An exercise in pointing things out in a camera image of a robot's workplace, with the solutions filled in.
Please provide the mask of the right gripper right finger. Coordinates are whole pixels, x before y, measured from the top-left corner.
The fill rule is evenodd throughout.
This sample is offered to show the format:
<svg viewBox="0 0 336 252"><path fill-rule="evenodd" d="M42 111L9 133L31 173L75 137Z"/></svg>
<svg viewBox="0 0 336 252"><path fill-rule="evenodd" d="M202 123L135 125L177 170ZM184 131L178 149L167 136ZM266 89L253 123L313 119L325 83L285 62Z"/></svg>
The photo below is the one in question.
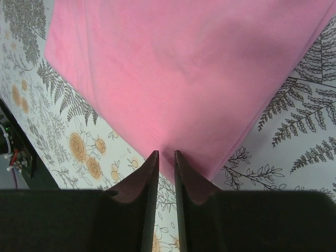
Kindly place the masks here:
<svg viewBox="0 0 336 252"><path fill-rule="evenodd" d="M335 251L335 204L307 191L223 191L175 152L181 251Z"/></svg>

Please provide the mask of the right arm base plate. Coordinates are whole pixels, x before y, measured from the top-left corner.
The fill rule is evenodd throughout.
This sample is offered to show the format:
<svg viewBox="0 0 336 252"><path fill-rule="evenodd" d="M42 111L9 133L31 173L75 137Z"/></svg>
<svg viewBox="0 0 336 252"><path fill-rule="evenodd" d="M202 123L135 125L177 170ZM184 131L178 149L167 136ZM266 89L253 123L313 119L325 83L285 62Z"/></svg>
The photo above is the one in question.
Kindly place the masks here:
<svg viewBox="0 0 336 252"><path fill-rule="evenodd" d="M3 101L1 101L1 118L5 119L1 127L8 134L9 164L22 175L29 188L58 190L56 181Z"/></svg>

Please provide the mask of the pink t-shirt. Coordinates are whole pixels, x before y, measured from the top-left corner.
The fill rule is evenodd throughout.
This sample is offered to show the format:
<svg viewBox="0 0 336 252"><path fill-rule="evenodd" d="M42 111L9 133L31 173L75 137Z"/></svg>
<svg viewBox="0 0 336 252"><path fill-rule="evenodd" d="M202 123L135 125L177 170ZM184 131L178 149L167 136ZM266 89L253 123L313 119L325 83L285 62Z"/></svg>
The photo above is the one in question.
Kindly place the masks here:
<svg viewBox="0 0 336 252"><path fill-rule="evenodd" d="M45 58L174 179L211 180L335 15L335 1L55 1Z"/></svg>

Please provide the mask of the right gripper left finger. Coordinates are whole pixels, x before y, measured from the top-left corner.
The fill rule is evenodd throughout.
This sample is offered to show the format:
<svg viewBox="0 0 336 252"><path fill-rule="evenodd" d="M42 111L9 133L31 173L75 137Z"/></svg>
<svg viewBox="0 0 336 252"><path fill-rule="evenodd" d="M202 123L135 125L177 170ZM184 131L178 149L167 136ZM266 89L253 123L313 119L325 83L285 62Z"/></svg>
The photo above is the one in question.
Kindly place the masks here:
<svg viewBox="0 0 336 252"><path fill-rule="evenodd" d="M1 190L1 251L151 251L159 152L108 190Z"/></svg>

